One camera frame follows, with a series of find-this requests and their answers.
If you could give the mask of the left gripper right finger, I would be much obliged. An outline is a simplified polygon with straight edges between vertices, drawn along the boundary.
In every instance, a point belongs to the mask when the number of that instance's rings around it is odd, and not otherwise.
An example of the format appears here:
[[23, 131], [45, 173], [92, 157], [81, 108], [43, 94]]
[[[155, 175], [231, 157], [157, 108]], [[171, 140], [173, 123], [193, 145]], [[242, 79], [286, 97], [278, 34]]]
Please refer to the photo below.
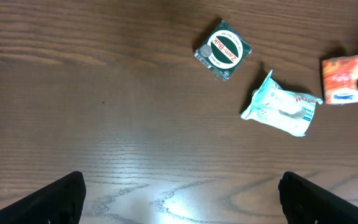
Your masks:
[[278, 190], [289, 224], [358, 224], [357, 206], [294, 172], [284, 173]]

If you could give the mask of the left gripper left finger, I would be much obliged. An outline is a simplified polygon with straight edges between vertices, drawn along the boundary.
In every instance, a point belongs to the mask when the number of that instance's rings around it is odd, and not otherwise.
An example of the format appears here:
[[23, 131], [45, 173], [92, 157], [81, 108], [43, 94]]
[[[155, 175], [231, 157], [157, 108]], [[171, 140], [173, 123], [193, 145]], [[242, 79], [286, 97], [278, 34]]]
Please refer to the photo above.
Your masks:
[[74, 171], [0, 210], [0, 224], [79, 224], [86, 196]]

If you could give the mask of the small orange tissue pack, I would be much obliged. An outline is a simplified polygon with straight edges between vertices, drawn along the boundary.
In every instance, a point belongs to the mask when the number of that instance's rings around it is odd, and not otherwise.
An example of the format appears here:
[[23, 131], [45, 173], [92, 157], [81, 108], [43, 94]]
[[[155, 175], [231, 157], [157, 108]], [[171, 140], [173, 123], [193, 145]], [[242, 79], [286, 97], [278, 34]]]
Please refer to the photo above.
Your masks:
[[358, 55], [323, 60], [321, 73], [326, 104], [358, 103]]

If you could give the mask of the green Zappy wipes pack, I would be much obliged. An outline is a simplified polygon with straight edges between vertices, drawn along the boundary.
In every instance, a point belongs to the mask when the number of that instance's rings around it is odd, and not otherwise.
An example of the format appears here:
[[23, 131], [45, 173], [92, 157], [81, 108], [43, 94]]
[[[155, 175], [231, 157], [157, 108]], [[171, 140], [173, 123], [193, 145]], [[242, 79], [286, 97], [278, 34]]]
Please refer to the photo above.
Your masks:
[[307, 93], [284, 90], [272, 79], [270, 71], [261, 86], [252, 92], [250, 105], [241, 114], [285, 131], [295, 137], [305, 136], [314, 117], [316, 105], [323, 100]]

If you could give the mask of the red white tape roll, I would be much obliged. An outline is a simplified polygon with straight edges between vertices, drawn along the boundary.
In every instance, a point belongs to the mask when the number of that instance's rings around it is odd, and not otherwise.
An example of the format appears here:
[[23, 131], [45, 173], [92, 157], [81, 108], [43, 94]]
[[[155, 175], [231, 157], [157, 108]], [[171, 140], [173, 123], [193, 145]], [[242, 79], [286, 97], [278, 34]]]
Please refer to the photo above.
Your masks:
[[219, 79], [227, 81], [251, 52], [252, 47], [221, 20], [193, 55]]

